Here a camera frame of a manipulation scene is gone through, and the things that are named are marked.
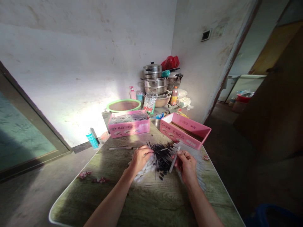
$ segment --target wooden door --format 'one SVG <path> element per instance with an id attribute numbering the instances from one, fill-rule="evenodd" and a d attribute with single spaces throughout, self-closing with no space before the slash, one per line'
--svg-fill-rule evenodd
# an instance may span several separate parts
<path id="1" fill-rule="evenodd" d="M 303 149 L 303 27 L 234 122 L 265 161 Z"/>
<path id="2" fill-rule="evenodd" d="M 303 22 L 297 22 L 276 27 L 250 72 L 256 75 L 267 75 L 266 70 L 274 67 L 282 52 L 302 25 Z"/>

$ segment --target cooking oil bottle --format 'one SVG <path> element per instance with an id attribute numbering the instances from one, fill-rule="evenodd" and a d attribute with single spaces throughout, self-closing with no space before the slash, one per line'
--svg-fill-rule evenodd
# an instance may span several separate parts
<path id="1" fill-rule="evenodd" d="M 173 89 L 173 91 L 171 92 L 171 100 L 170 100 L 170 104 L 172 106 L 176 105 L 177 103 L 177 97 L 178 97 L 178 90 L 177 90 L 177 87 L 175 87 Z"/>

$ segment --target concrete floor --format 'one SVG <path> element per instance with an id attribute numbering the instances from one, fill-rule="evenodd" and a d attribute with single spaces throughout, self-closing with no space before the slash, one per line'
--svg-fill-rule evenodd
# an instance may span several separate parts
<path id="1" fill-rule="evenodd" d="M 265 163 L 234 127 L 238 114 L 218 102 L 205 122 L 212 128 L 204 147 L 244 219 L 263 203 L 303 217 L 303 156 Z"/>
<path id="2" fill-rule="evenodd" d="M 204 147 L 242 218 L 254 207 L 247 197 L 255 148 L 233 127 L 238 113 L 217 102 L 205 125 L 212 128 Z"/>
<path id="3" fill-rule="evenodd" d="M 0 226 L 56 226 L 48 221 L 52 205 L 95 153 L 72 153 L 0 184 Z"/>

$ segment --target cardboard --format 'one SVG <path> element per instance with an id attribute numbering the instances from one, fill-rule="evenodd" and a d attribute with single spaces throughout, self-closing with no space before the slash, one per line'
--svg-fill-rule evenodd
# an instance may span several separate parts
<path id="1" fill-rule="evenodd" d="M 175 143 L 182 141 L 199 150 L 211 132 L 211 128 L 177 113 L 172 113 L 161 119 L 160 132 Z"/>
<path id="2" fill-rule="evenodd" d="M 121 116 L 124 114 L 135 114 L 143 112 L 147 115 L 145 110 L 135 110 L 135 111 L 125 111 L 120 113 L 112 113 L 110 116 L 110 120 L 108 122 L 108 128 L 110 129 L 110 134 L 112 138 L 118 138 L 123 136 L 135 135 L 144 132 L 149 132 L 150 128 L 150 120 L 147 115 L 147 120 L 135 121 L 135 122 L 126 122 L 126 123 L 118 123 L 118 124 L 110 124 L 111 119 L 114 116 Z"/>

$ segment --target hand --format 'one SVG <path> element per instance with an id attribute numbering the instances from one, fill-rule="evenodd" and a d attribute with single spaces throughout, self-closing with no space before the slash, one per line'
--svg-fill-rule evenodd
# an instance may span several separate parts
<path id="1" fill-rule="evenodd" d="M 133 178 L 137 175 L 139 171 L 143 169 L 144 165 L 152 156 L 153 152 L 154 151 L 146 145 L 143 145 L 139 147 L 137 150 L 135 150 L 132 162 L 127 168 L 129 174 L 131 174 Z"/>
<path id="2" fill-rule="evenodd" d="M 197 161 L 192 157 L 188 151 L 179 151 L 177 153 L 178 157 L 175 162 L 175 167 L 181 172 L 182 180 L 187 185 L 198 183 L 196 164 Z"/>

